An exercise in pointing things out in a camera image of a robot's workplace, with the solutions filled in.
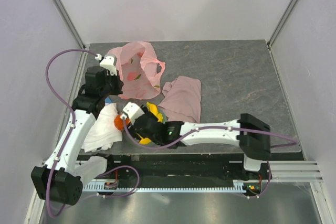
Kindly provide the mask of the orange tangerine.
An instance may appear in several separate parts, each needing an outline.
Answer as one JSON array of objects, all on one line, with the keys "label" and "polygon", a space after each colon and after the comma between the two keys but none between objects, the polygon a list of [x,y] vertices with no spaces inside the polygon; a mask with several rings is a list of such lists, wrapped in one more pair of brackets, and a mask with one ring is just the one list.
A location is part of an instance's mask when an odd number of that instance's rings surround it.
[{"label": "orange tangerine", "polygon": [[[126,123],[126,126],[128,126],[130,124],[130,119],[129,118],[126,118],[125,120],[125,123]],[[124,125],[123,125],[123,122],[122,122],[122,118],[120,115],[117,115],[114,119],[114,125],[115,125],[115,128],[119,131],[123,131],[124,130]]]}]

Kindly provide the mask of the pink plastic bag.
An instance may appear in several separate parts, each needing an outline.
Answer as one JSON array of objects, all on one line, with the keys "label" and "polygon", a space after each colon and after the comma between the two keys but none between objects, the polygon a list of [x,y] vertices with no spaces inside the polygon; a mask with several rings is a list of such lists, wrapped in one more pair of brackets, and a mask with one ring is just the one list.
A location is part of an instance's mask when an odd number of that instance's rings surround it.
[{"label": "pink plastic bag", "polygon": [[130,42],[112,48],[108,55],[116,57],[116,69],[123,82],[120,98],[149,100],[161,93],[160,81],[165,63],[158,60],[149,42]]}]

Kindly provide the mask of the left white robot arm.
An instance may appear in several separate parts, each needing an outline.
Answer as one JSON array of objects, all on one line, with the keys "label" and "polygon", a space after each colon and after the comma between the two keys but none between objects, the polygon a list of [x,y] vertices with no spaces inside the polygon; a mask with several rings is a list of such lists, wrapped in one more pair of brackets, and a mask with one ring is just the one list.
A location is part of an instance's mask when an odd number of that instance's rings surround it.
[{"label": "left white robot arm", "polygon": [[123,83],[115,66],[87,69],[85,83],[71,106],[71,117],[55,150],[42,167],[34,167],[31,178],[37,195],[66,205],[75,205],[83,188],[101,175],[111,178],[115,165],[105,158],[93,156],[83,165],[76,161],[87,134],[98,119],[110,95],[122,93]]}]

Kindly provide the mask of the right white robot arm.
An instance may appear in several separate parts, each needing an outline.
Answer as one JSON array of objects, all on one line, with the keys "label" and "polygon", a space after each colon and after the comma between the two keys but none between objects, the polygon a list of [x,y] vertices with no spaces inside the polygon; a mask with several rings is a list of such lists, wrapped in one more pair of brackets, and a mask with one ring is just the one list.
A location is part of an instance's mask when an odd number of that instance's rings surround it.
[{"label": "right white robot arm", "polygon": [[186,147],[198,144],[224,144],[239,147],[243,153],[241,174],[254,178],[263,161],[271,157],[270,127],[251,114],[220,123],[160,122],[145,106],[129,102],[120,116],[129,138],[136,144],[150,139],[157,149]]}]

